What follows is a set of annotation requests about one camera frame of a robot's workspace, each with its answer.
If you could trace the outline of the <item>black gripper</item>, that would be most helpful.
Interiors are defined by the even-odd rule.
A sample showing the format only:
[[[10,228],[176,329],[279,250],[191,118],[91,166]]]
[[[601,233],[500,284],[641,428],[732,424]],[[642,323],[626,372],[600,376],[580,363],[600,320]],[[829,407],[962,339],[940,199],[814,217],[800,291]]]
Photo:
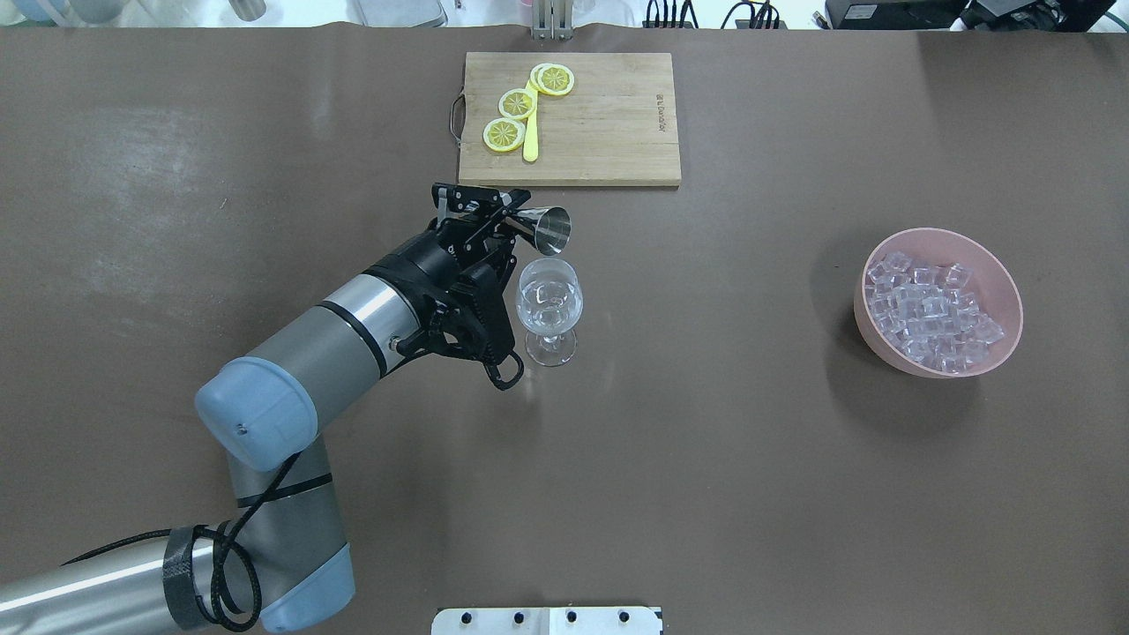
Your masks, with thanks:
[[[415,315],[415,327],[390,336],[387,348],[403,362],[436,355],[478,362],[496,389],[523,377],[505,286],[511,281],[517,230],[533,230],[520,205],[525,189],[434,183],[437,216],[428,228],[370,266],[366,273],[387,284]],[[454,225],[445,225],[454,220]]]

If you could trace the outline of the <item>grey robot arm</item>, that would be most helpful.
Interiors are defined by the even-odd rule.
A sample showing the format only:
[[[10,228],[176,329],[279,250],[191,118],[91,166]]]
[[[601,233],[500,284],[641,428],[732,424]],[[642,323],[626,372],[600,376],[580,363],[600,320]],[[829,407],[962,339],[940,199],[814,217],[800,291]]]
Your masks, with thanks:
[[[380,379],[426,356],[520,381],[505,286],[531,193],[435,183],[435,220],[195,395],[228,454],[237,514],[133,534],[3,588],[5,634],[306,630],[355,598],[324,434]]]

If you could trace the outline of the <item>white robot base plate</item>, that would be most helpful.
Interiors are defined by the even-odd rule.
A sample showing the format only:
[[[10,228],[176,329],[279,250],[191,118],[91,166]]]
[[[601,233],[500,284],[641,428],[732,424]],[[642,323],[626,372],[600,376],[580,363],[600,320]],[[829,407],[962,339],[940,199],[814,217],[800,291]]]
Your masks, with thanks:
[[[431,634],[664,634],[660,608],[646,606],[561,606],[448,608],[439,610]]]

